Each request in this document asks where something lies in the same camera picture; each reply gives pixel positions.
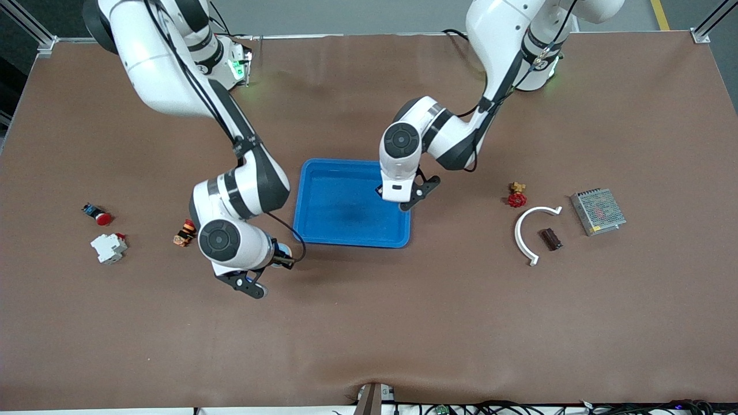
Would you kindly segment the white curved plastic bracket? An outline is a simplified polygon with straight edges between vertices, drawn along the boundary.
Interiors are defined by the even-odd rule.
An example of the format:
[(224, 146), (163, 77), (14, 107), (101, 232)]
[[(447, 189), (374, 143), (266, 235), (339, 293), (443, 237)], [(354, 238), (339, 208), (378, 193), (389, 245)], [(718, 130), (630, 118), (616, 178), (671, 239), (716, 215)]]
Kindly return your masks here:
[(524, 213), (522, 213), (519, 218), (515, 222), (514, 226), (514, 240), (517, 245), (517, 248), (519, 249), (519, 252), (524, 255), (525, 258), (528, 260), (529, 266), (536, 266), (539, 261), (539, 256), (534, 253), (530, 248), (525, 244), (524, 237), (522, 236), (522, 225), (524, 224), (525, 219), (533, 214), (538, 212), (543, 212), (551, 216), (558, 216), (561, 214), (563, 210), (562, 206), (558, 206), (556, 208), (547, 207), (547, 206), (537, 206), (537, 207), (531, 207), (530, 209), (526, 210)]

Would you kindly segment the metal mesh power supply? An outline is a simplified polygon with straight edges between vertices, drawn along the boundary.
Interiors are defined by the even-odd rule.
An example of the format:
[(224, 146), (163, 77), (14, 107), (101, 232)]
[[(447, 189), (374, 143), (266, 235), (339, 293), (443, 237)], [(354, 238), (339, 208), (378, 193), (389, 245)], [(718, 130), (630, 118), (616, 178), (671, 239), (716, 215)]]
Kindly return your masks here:
[(612, 192), (596, 187), (570, 196), (570, 202), (587, 236), (600, 235), (619, 229), (627, 223)]

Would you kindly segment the orange black switch component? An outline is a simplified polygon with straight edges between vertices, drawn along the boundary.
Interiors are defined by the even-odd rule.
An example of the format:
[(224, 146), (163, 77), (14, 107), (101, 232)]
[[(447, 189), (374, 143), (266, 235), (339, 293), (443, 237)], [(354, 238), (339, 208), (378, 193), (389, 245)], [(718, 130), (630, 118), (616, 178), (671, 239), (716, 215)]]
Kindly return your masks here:
[(179, 247), (187, 247), (195, 239), (196, 233), (195, 223), (188, 218), (184, 221), (182, 228), (173, 237), (173, 243)]

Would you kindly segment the white circuit breaker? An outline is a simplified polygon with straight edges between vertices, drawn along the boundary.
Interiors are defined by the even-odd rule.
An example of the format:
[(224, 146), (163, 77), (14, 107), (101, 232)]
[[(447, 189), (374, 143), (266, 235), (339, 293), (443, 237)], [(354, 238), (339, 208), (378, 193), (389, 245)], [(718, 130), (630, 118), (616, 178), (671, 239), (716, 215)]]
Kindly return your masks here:
[(112, 265), (123, 257), (127, 250), (126, 236), (121, 233), (102, 234), (90, 242), (97, 254), (97, 260), (104, 265)]

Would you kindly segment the blue plastic tray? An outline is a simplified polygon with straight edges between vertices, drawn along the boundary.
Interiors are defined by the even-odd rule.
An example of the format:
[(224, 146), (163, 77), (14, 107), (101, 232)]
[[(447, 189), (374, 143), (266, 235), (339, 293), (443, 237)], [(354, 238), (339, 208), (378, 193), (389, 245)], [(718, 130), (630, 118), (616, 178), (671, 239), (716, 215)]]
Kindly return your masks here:
[(403, 248), (411, 213), (376, 193), (377, 161), (313, 158), (300, 173), (293, 229), (307, 243)]

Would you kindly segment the aluminium frame profile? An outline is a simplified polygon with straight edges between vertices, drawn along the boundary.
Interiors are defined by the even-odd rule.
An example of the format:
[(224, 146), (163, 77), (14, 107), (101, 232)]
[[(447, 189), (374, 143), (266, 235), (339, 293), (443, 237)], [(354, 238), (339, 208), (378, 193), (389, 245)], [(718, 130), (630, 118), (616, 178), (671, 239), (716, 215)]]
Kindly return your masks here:
[(691, 36), (696, 44), (708, 44), (710, 32), (738, 9), (738, 0), (721, 0), (719, 5), (696, 27), (691, 27)]
[(37, 56), (50, 58), (58, 36), (53, 35), (18, 0), (0, 0), (0, 10), (37, 41)]

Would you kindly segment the red push button switch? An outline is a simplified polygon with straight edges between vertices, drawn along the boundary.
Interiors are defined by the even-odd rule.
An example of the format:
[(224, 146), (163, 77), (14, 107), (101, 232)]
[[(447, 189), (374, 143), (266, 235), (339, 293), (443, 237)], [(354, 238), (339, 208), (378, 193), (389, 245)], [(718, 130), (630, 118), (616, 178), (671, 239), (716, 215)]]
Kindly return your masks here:
[(108, 224), (111, 224), (114, 219), (111, 213), (90, 203), (85, 204), (81, 210), (85, 215), (95, 220), (95, 223), (99, 226), (107, 226)]

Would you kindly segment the brown table cover mat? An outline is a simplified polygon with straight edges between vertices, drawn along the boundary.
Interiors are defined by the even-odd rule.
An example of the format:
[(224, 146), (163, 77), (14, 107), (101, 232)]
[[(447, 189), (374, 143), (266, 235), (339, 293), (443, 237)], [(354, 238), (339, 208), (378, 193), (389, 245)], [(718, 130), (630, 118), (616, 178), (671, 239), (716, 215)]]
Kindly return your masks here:
[[(711, 48), (613, 32), (564, 52), (505, 102), (475, 173), (423, 161), (442, 182), (408, 245), (311, 246), (255, 300), (172, 242), (193, 186), (235, 163), (219, 127), (151, 111), (98, 45), (58, 45), (0, 155), (0, 410), (342, 405), (372, 382), (411, 402), (738, 402), (738, 116)], [(570, 196), (596, 187), (627, 223), (587, 236)], [(513, 233), (537, 206), (562, 212), (525, 219), (529, 266)], [(90, 242), (113, 233), (127, 250), (104, 265)]]

